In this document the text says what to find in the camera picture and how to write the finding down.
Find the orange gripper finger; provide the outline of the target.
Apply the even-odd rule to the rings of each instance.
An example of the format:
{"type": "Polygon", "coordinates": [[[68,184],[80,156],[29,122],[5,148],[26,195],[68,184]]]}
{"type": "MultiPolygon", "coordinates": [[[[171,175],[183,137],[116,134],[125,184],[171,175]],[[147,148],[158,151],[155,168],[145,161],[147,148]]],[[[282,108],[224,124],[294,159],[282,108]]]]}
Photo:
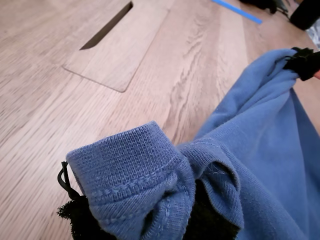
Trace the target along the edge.
{"type": "Polygon", "coordinates": [[[318,66],[320,64],[320,52],[315,52],[311,48],[293,47],[296,53],[292,56],[287,56],[287,66],[318,66]]]}
{"type": "Polygon", "coordinates": [[[292,70],[298,74],[302,81],[307,81],[313,77],[317,78],[317,73],[320,71],[319,64],[302,64],[288,62],[284,67],[285,70],[292,70]]]}

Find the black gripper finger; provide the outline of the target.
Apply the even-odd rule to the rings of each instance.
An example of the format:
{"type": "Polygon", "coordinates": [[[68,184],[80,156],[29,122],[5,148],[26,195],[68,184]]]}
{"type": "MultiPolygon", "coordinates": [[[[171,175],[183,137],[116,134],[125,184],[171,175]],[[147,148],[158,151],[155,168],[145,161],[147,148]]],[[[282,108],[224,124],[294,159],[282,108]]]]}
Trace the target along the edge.
{"type": "Polygon", "coordinates": [[[238,227],[212,207],[204,184],[195,181],[195,202],[183,238],[185,240],[234,240],[238,227]]]}
{"type": "Polygon", "coordinates": [[[93,217],[88,199],[82,195],[57,209],[57,215],[70,221],[74,240],[113,240],[114,236],[102,230],[93,217]]]}

